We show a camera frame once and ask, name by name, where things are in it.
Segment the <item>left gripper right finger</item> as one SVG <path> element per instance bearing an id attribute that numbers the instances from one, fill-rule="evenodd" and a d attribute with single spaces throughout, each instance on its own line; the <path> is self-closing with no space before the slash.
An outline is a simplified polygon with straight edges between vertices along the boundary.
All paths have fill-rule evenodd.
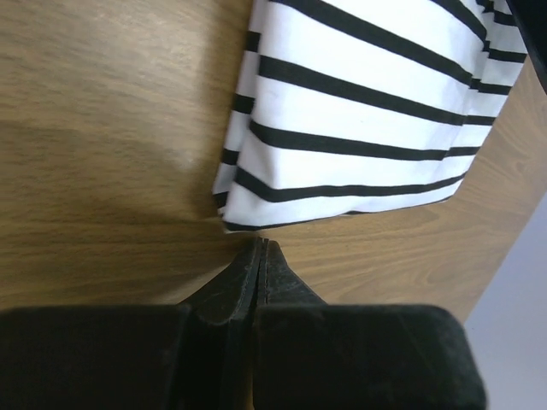
<path id="1" fill-rule="evenodd" d="M 327 303 L 291 269 L 280 245 L 265 240 L 258 268 L 255 318 L 306 317 L 326 308 Z"/>

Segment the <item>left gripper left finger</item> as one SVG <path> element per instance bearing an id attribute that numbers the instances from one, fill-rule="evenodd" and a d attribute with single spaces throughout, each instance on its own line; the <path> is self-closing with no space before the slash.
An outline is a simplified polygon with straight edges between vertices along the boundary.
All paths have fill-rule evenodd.
<path id="1" fill-rule="evenodd" d="M 245 318 L 254 306 L 263 239 L 256 238 L 204 286 L 180 302 L 207 325 Z"/>

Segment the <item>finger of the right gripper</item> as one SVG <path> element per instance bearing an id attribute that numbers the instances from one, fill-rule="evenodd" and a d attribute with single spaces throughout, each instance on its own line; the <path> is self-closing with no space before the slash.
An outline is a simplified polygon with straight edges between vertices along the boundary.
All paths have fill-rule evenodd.
<path id="1" fill-rule="evenodd" d="M 508 0 L 539 83 L 547 85 L 547 2 L 546 0 Z"/>

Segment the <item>black white striped tank top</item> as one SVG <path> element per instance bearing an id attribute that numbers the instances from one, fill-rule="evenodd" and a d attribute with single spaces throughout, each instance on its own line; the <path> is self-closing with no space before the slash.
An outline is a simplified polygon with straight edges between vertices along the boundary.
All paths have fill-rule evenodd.
<path id="1" fill-rule="evenodd" d="M 256 1 L 213 195 L 229 231 L 452 197 L 526 60 L 505 1 Z"/>

